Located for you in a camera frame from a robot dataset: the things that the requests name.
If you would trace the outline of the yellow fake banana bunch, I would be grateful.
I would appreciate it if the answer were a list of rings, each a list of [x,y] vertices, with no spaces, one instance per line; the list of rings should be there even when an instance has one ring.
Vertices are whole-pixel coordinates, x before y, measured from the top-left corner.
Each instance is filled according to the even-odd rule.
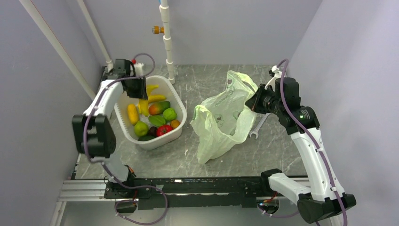
[[[138,110],[140,114],[144,116],[149,116],[149,103],[166,100],[166,97],[164,95],[152,95],[152,92],[157,88],[159,88],[158,84],[146,85],[146,94],[148,96],[148,99],[139,99]]]

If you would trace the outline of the light green fake pear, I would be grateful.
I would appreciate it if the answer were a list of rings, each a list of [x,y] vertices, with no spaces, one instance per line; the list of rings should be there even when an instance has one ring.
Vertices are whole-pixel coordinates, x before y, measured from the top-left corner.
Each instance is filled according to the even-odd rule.
[[[148,125],[146,123],[144,123],[143,121],[138,121],[134,125],[134,133],[137,137],[143,137],[143,136],[147,135],[148,130],[149,130]]]

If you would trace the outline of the light green plastic bag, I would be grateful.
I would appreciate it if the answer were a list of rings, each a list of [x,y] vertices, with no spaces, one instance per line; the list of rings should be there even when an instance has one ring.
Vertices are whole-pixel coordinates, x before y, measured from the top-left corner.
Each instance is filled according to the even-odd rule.
[[[245,102],[257,89],[247,74],[228,71],[225,90],[195,106],[190,124],[199,136],[197,160],[200,164],[246,141],[257,114]]]

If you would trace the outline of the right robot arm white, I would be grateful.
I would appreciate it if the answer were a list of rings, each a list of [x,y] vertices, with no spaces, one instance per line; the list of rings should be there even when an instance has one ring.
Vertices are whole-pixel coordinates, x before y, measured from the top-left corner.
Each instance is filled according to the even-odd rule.
[[[306,187],[281,170],[270,169],[260,175],[261,193],[285,196],[309,224],[342,215],[343,225],[347,225],[346,211],[357,204],[356,198],[345,192],[330,167],[315,111],[301,105],[299,83],[293,78],[280,78],[274,88],[260,84],[245,105],[255,113],[278,117],[300,153],[310,182]]]

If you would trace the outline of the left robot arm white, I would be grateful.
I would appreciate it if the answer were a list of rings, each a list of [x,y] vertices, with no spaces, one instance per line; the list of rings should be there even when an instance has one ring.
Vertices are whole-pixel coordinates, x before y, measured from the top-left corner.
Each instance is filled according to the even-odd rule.
[[[132,169],[116,155],[116,136],[109,122],[119,97],[148,99],[146,78],[137,75],[135,60],[117,59],[114,68],[105,73],[100,90],[92,104],[83,113],[73,116],[72,128],[79,153],[90,163],[98,163],[109,179],[117,184],[117,192],[124,198],[134,194],[135,177]]]

